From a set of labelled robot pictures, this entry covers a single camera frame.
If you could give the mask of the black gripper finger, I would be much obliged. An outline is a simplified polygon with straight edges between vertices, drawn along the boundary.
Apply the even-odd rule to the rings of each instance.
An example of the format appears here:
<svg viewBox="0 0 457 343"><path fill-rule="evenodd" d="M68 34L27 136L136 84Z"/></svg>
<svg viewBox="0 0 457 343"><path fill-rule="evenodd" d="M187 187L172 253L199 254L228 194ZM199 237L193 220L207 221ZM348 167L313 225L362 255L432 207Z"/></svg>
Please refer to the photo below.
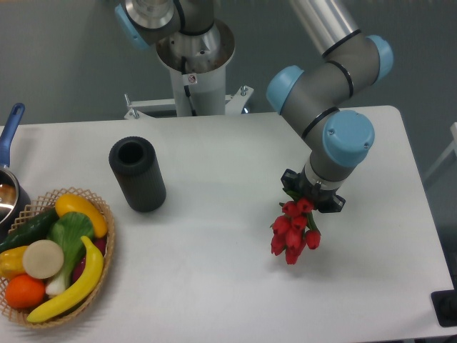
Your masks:
<svg viewBox="0 0 457 343"><path fill-rule="evenodd" d="M301 173L297 173L291 169L286 169L281 177L283 190L290 196L301 196L300 188Z"/></svg>
<svg viewBox="0 0 457 343"><path fill-rule="evenodd" d="M315 208L320 213L339 213L345 203L346 200L336 193L323 193L318 196Z"/></svg>

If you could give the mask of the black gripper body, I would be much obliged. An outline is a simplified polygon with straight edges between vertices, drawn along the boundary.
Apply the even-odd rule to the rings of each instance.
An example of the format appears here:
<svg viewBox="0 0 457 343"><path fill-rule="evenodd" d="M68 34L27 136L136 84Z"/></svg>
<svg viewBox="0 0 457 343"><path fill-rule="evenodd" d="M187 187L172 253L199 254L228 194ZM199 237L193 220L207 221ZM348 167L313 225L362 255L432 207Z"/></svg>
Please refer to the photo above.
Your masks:
<svg viewBox="0 0 457 343"><path fill-rule="evenodd" d="M310 200L314 206L320 194L336 193L339 189L339 182L330 182L319 177L310 166L305 166L300 173L302 196Z"/></svg>

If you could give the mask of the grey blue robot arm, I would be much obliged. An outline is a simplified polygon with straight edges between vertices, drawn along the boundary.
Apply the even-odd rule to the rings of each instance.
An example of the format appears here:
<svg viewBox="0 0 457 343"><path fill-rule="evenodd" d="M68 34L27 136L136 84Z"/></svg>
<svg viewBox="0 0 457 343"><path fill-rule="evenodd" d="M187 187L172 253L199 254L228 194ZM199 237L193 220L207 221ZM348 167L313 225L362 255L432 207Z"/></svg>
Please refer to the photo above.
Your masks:
<svg viewBox="0 0 457 343"><path fill-rule="evenodd" d="M375 137L367 117L339 106L387 75L393 52L381 37L363 34L340 1L292 1L291 8L324 63L309 73L286 67L267 87L270 105L311 150L303 170L286 170L281 182L318 211L335 213L345 204L338 189ZM228 113L225 68L235 44L212 1L121 1L114 13L137 49L155 47L179 116Z"/></svg>

